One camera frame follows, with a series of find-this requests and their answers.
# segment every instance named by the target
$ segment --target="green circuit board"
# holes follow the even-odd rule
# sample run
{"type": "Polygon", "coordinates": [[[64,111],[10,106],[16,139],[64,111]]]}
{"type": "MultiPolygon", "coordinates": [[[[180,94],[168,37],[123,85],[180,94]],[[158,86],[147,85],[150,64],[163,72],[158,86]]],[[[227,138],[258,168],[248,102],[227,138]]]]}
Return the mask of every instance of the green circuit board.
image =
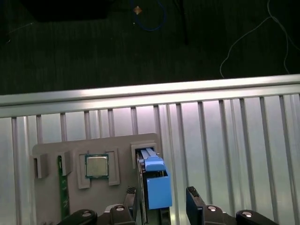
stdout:
{"type": "Polygon", "coordinates": [[[63,220],[70,215],[68,177],[63,175],[61,156],[58,156],[57,162],[58,162],[58,173],[60,179],[60,211],[61,211],[61,220],[63,220]]]}

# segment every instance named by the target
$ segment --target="blue cable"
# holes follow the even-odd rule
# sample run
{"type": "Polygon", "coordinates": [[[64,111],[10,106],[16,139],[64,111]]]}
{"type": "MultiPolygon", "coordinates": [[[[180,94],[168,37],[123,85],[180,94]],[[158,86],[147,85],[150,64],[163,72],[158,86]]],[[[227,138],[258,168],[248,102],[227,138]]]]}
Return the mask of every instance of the blue cable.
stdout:
{"type": "MultiPolygon", "coordinates": [[[[157,0],[157,3],[158,3],[159,6],[162,8],[164,17],[163,17],[163,21],[161,22],[161,24],[158,25],[156,28],[148,29],[148,28],[144,27],[144,26],[142,25],[142,23],[140,22],[139,18],[137,17],[137,14],[133,11],[133,14],[134,14],[134,17],[135,17],[135,22],[136,22],[143,30],[146,30],[146,31],[155,31],[155,30],[160,29],[160,28],[164,25],[164,23],[165,23],[165,21],[166,21],[165,8],[164,8],[164,6],[160,3],[159,0],[157,0]]],[[[134,0],[130,0],[130,5],[131,5],[131,9],[134,10],[134,8],[135,8],[135,7],[134,7],[134,0]]]]}

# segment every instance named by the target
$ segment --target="metal bar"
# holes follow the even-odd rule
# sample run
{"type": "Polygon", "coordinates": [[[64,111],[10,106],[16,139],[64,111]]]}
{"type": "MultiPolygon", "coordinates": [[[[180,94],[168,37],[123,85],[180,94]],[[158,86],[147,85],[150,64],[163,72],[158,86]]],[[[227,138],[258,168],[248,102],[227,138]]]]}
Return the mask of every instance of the metal bar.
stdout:
{"type": "Polygon", "coordinates": [[[155,133],[155,117],[153,106],[141,106],[136,108],[138,134],[155,133]]]}
{"type": "Polygon", "coordinates": [[[187,167],[185,152],[182,151],[182,149],[184,149],[184,141],[180,105],[168,105],[167,112],[169,120],[169,136],[171,139],[171,157],[174,166],[172,176],[176,182],[173,192],[177,196],[177,200],[173,201],[173,206],[175,206],[178,210],[178,224],[186,224],[187,216],[185,213],[185,198],[181,193],[185,192],[188,178],[187,174],[185,173],[187,167]]]}
{"type": "Polygon", "coordinates": [[[61,112],[77,112],[97,109],[110,109],[143,106],[143,105],[158,105],[165,103],[184,103],[191,101],[216,100],[216,99],[231,99],[245,97],[261,97],[273,95],[287,95],[299,93],[300,85],[284,85],[271,87],[257,88],[236,88],[230,90],[206,90],[173,94],[156,94],[156,95],[140,95],[126,97],[112,97],[103,99],[98,96],[98,99],[93,100],[77,100],[66,102],[47,102],[42,104],[29,105],[11,105],[0,107],[0,118],[17,117],[37,114],[54,114],[61,112]]]}
{"type": "Polygon", "coordinates": [[[113,119],[112,111],[108,112],[108,110],[100,110],[99,111],[99,124],[100,124],[100,137],[111,137],[114,136],[114,129],[113,129],[113,119]]]}
{"type": "Polygon", "coordinates": [[[277,223],[284,224],[290,218],[293,218],[293,204],[290,190],[290,179],[287,149],[285,147],[285,136],[283,128],[283,120],[281,113],[281,105],[279,96],[266,97],[264,99],[266,110],[266,123],[268,126],[268,136],[270,143],[270,158],[272,161],[272,170],[274,173],[274,187],[277,204],[278,219],[277,223]]]}
{"type": "Polygon", "coordinates": [[[225,212],[231,212],[219,101],[204,102],[203,112],[210,162],[212,203],[225,212]]]}
{"type": "Polygon", "coordinates": [[[61,142],[60,114],[41,116],[43,143],[61,142]]]}
{"type": "Polygon", "coordinates": [[[11,118],[0,119],[0,127],[0,224],[15,225],[17,213],[11,118]]]}
{"type": "Polygon", "coordinates": [[[89,112],[90,138],[100,138],[99,111],[89,112]]]}
{"type": "Polygon", "coordinates": [[[203,153],[203,140],[201,138],[201,127],[198,103],[181,104],[184,145],[187,159],[188,185],[201,190],[205,202],[207,197],[207,175],[205,171],[205,156],[203,153]]]}
{"type": "Polygon", "coordinates": [[[254,199],[257,206],[253,210],[274,219],[260,99],[257,97],[245,99],[245,111],[247,128],[245,131],[249,142],[248,160],[249,163],[251,162],[249,169],[253,175],[253,187],[252,182],[250,185],[255,193],[254,199]]]}
{"type": "Polygon", "coordinates": [[[116,136],[133,135],[131,109],[113,109],[114,134],[116,136]]]}
{"type": "Polygon", "coordinates": [[[66,113],[67,140],[77,141],[86,138],[84,112],[66,113]]]}
{"type": "MultiPolygon", "coordinates": [[[[168,106],[166,105],[159,105],[159,120],[160,120],[160,132],[161,132],[161,139],[162,139],[162,149],[163,149],[163,155],[165,159],[165,163],[167,168],[169,168],[170,171],[174,171],[175,163],[172,157],[172,137],[170,133],[171,129],[171,122],[170,122],[170,112],[168,110],[168,106]]],[[[171,188],[172,188],[172,202],[173,206],[170,207],[170,217],[171,217],[171,223],[172,225],[180,224],[179,214],[183,212],[179,212],[177,204],[177,193],[175,193],[176,190],[176,178],[175,174],[171,174],[171,188]]]]}
{"type": "Polygon", "coordinates": [[[56,91],[48,93],[31,93],[22,95],[0,96],[0,105],[19,105],[46,102],[74,101],[79,99],[115,98],[136,95],[153,95],[191,91],[266,87],[272,85],[299,84],[300,75],[267,76],[242,79],[226,79],[199,82],[179,82],[167,84],[150,84],[118,88],[89,90],[56,91]]]}

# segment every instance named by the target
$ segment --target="black object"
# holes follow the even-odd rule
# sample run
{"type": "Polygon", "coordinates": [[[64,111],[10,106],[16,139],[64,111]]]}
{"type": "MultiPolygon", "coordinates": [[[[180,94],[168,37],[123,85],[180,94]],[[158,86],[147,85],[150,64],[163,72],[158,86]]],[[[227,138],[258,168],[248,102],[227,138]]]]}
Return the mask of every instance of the black object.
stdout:
{"type": "Polygon", "coordinates": [[[111,0],[20,0],[39,22],[105,19],[111,0]]]}
{"type": "Polygon", "coordinates": [[[0,48],[8,42],[8,23],[4,15],[4,0],[0,0],[0,48]]]}
{"type": "Polygon", "coordinates": [[[179,8],[180,8],[181,21],[183,27],[184,43],[188,45],[188,29],[187,29],[186,13],[183,6],[183,0],[179,0],[179,8]]]}
{"type": "Polygon", "coordinates": [[[187,187],[187,217],[191,225],[278,225],[252,210],[242,210],[231,217],[215,205],[206,205],[194,187],[187,187]]]}
{"type": "Polygon", "coordinates": [[[158,211],[159,224],[160,225],[171,225],[170,209],[162,208],[158,211]]]}
{"type": "Polygon", "coordinates": [[[129,187],[125,201],[116,205],[101,216],[92,210],[79,210],[57,225],[136,225],[137,195],[136,188],[129,187]]]}

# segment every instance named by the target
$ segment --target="corrugated metal surface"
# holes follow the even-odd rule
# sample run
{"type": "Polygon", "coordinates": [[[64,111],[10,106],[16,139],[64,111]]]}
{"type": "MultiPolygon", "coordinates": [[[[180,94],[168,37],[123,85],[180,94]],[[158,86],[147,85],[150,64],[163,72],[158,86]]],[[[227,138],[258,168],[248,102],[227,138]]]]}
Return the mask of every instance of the corrugated metal surface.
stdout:
{"type": "Polygon", "coordinates": [[[0,112],[0,225],[36,224],[29,165],[35,144],[153,132],[161,136],[172,172],[172,225],[188,224],[188,185],[195,186],[205,202],[231,215],[253,209],[282,225],[299,225],[300,76],[296,78],[290,86],[284,84],[284,92],[282,86],[265,91],[259,87],[259,92],[240,90],[252,94],[235,93],[227,99],[226,90],[213,97],[214,90],[204,90],[197,99],[189,92],[170,100],[167,93],[168,104],[158,95],[151,99],[158,104],[135,101],[130,107],[111,109],[98,107],[100,96],[82,101],[80,110],[63,106],[74,102],[12,106],[6,102],[0,107],[6,113],[5,117],[0,112]],[[9,108],[19,110],[10,111],[16,117],[9,116],[9,108]],[[24,116],[21,108],[26,109],[24,116]],[[54,110],[58,113],[46,113],[54,110]]]}

